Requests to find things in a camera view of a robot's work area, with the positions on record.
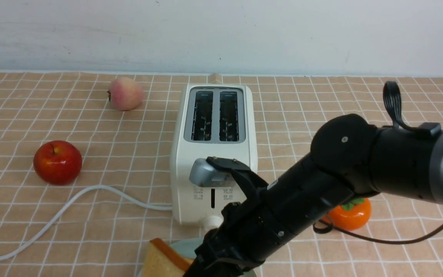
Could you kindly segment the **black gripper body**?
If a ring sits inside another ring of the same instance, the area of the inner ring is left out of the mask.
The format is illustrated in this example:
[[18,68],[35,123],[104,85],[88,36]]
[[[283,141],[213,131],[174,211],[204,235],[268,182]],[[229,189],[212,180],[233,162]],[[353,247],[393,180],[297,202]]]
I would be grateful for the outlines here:
[[229,204],[224,221],[208,231],[195,249],[196,258],[185,277],[239,277],[265,262],[303,230],[301,212],[263,204],[252,211]]

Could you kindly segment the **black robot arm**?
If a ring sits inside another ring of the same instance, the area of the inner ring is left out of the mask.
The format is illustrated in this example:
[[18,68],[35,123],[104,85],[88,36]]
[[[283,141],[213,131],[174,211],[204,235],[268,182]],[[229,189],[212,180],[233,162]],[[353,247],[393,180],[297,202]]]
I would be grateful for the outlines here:
[[223,223],[195,249],[185,277],[238,277],[338,205],[387,193],[443,205],[443,130],[378,128],[349,114],[325,123],[310,152],[272,184],[235,159],[208,157],[246,195],[221,211]]

